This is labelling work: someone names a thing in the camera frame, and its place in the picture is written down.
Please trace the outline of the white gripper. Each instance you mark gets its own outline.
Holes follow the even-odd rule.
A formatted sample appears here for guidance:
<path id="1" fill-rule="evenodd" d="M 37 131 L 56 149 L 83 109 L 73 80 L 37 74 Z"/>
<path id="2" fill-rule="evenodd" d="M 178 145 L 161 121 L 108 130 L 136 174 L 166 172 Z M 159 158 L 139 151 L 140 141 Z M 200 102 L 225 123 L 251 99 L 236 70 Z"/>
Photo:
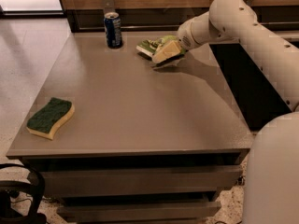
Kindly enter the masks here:
<path id="1" fill-rule="evenodd" d="M 188 20 L 181 24 L 177 32 L 177 40 L 170 40 L 158 48 L 152 57 L 154 63 L 162 63 L 181 53 L 181 47 L 186 50 L 196 49 L 202 45 L 200 40 L 201 22 Z"/>

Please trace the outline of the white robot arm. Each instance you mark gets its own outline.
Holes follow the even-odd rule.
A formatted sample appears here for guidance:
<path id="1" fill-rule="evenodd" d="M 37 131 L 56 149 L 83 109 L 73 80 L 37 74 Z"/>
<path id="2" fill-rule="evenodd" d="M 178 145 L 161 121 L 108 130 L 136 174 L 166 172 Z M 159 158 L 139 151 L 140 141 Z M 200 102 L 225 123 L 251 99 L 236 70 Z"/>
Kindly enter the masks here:
<path id="1" fill-rule="evenodd" d="M 162 63 L 205 43 L 235 39 L 279 94 L 289 114 L 272 119 L 252 143 L 242 224 L 299 224 L 299 50 L 257 21 L 243 0 L 214 0 L 209 11 L 185 21 L 177 39 L 160 46 Z"/>

